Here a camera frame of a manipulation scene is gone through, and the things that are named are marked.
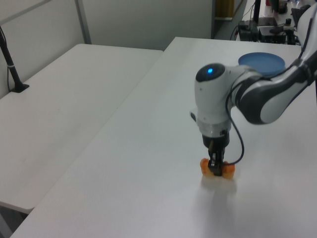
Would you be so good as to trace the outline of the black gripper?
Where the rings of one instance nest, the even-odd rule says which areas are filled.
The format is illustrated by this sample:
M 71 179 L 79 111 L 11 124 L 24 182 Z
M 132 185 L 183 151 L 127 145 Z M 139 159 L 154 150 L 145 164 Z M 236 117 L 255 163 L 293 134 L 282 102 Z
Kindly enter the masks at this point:
M 210 160 L 208 162 L 209 170 L 214 176 L 222 176 L 221 165 L 224 160 L 225 147 L 229 144 L 229 133 L 220 137 L 207 137 L 202 135 L 203 144 L 208 148 Z

